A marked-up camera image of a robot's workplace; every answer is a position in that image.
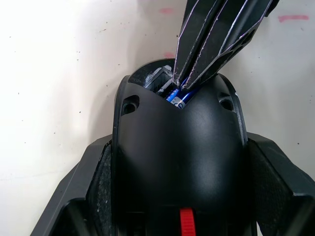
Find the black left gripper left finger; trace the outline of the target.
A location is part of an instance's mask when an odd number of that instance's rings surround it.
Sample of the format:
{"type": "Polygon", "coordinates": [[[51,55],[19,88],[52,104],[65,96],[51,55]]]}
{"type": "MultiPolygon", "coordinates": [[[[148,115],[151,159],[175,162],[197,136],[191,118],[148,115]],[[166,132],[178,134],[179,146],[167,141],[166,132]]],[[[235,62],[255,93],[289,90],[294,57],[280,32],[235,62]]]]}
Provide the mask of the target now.
{"type": "Polygon", "coordinates": [[[91,143],[79,163],[60,181],[33,236],[113,236],[111,137],[91,143]]]}

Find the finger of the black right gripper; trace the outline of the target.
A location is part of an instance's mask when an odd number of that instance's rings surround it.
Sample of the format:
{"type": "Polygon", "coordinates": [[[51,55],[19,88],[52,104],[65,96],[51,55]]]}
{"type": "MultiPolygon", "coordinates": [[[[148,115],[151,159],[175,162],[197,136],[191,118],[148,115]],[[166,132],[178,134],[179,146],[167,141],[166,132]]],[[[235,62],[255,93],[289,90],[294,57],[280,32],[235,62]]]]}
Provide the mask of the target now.
{"type": "Polygon", "coordinates": [[[272,0],[216,0],[217,11],[206,31],[183,89],[192,89],[213,77],[252,40],[272,0]]]}
{"type": "Polygon", "coordinates": [[[215,0],[188,0],[182,27],[178,36],[173,83],[183,84],[194,65],[206,31],[217,11],[215,0]]]}

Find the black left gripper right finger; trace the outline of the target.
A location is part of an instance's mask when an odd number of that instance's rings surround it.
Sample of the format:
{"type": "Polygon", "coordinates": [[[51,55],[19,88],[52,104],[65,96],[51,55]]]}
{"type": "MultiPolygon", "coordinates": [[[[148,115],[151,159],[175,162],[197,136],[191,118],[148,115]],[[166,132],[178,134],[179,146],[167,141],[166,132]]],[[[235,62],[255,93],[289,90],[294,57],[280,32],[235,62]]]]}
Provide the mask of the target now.
{"type": "Polygon", "coordinates": [[[245,235],[313,236],[315,181],[272,140],[247,133],[242,199],[245,235]]]}

